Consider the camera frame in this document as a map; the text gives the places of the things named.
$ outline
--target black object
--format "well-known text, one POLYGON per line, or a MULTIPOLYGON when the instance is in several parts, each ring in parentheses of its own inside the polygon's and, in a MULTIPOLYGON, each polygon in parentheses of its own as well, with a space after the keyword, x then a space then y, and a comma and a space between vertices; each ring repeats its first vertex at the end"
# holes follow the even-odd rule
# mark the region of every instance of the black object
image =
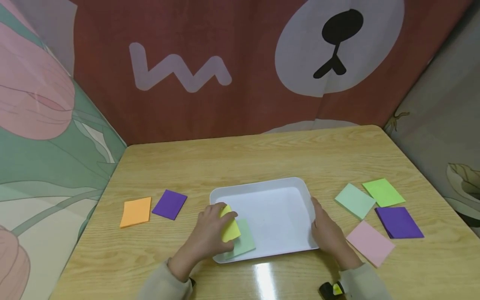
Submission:
POLYGON ((334 293, 334 287, 332 286, 332 284, 330 282, 325 282, 324 284, 322 284, 318 288, 318 292, 320 293, 320 296, 322 296, 322 298, 324 300, 336 300, 336 299, 338 299, 338 297, 343 295, 345 293, 345 291, 343 290, 343 287, 342 287, 340 282, 335 283, 335 285, 338 288, 340 288, 340 290, 341 290, 340 294, 336 295, 334 293))
POLYGON ((347 72, 340 58, 338 58, 338 48, 341 42, 357 34, 362 26, 363 16, 359 11, 354 9, 336 14, 325 23, 322 29, 322 36, 327 43, 335 45, 335 50, 333 51, 332 58, 313 74, 315 79, 322 78, 331 69, 333 69, 337 75, 343 75, 347 72))

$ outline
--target child's right hand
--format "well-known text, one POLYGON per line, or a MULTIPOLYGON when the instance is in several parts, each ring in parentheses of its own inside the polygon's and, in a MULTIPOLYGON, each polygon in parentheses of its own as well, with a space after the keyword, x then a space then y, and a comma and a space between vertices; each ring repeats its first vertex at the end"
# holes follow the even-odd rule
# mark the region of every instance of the child's right hand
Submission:
POLYGON ((335 223, 318 200, 312 197, 315 220, 312 223, 312 236, 318 247, 334 256, 343 270, 356 269, 363 263, 348 245, 342 229, 335 223))
POLYGON ((223 202, 209 205, 198 214, 197 225, 183 245, 190 249, 191 256, 198 262, 217 254, 233 250, 233 241, 222 241, 223 228, 238 216, 236 212, 226 213, 220 217, 220 212, 227 206, 223 202))

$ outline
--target mint green card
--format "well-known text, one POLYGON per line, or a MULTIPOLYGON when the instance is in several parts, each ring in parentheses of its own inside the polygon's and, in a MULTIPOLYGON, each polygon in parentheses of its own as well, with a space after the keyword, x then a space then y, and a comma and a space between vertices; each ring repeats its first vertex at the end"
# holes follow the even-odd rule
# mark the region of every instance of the mint green card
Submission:
POLYGON ((253 241, 252 232, 250 232, 247 220, 237 220, 237 224, 239 226, 241 235, 233 241, 235 245, 233 251, 224 254, 225 260, 255 249, 255 242, 253 241))
POLYGON ((360 220, 366 217, 375 204, 375 199, 357 189, 351 183, 347 184, 335 197, 335 200, 360 220))

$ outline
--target wooden table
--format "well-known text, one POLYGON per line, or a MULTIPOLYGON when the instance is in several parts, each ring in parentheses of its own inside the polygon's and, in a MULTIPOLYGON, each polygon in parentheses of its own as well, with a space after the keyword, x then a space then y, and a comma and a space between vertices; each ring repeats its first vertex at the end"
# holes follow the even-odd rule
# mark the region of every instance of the wooden table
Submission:
MULTIPOLYGON (((376 126, 133 145, 127 148, 73 251, 51 300, 134 299, 150 272, 190 234, 216 187, 297 176, 305 180, 345 233, 359 223, 334 197, 351 182, 387 178, 425 239, 393 240, 377 270, 396 300, 478 299, 480 240, 415 166, 376 126), (119 229, 123 202, 165 189, 188 195, 177 220, 119 229)), ((374 211, 367 222, 387 236, 374 211)), ((193 299, 313 299, 321 283, 338 279, 320 251, 194 270, 193 299)))

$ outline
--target purple card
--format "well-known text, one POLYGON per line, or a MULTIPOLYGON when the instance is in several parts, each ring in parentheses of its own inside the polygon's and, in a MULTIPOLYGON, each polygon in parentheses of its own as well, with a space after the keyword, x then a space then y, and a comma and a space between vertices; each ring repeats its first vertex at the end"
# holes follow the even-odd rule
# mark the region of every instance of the purple card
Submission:
POLYGON ((152 213, 164 216, 170 220, 175 220, 181 207, 185 203, 185 200, 187 200, 187 196, 170 190, 165 190, 162 198, 160 198, 155 205, 155 208, 152 210, 152 213))
POLYGON ((391 239, 424 238, 423 233, 406 208, 377 207, 375 212, 391 239))

